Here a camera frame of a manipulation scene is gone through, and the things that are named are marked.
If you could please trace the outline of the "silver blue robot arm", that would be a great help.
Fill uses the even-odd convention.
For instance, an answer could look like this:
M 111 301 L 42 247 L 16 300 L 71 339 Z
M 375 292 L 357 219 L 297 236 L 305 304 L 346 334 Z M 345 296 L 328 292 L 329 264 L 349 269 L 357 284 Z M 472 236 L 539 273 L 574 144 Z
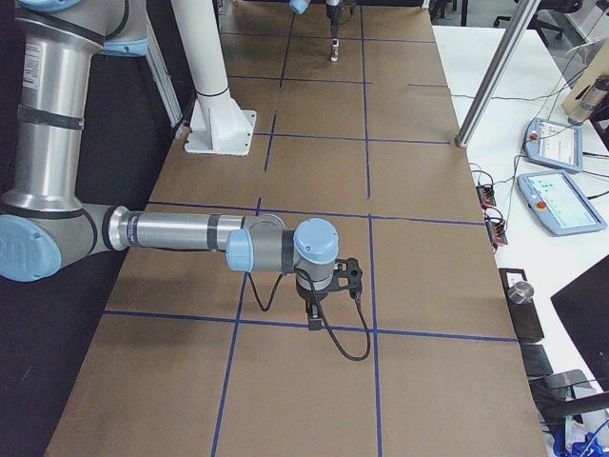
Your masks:
M 1 273 L 32 282 L 92 254 L 126 248 L 221 252 L 234 271 L 294 275 L 308 325 L 339 287 L 339 236 L 324 219 L 132 211 L 75 194 L 90 61 L 147 52 L 143 1 L 19 1 L 26 34 L 14 184 L 1 198 Z
M 296 14 L 304 14 L 308 9 L 310 0 L 290 0 L 289 7 Z M 326 0 L 325 1 L 325 13 L 326 17 L 330 22 L 330 38 L 331 45 L 337 47 L 339 45 L 339 22 L 341 10 L 344 2 L 340 0 Z

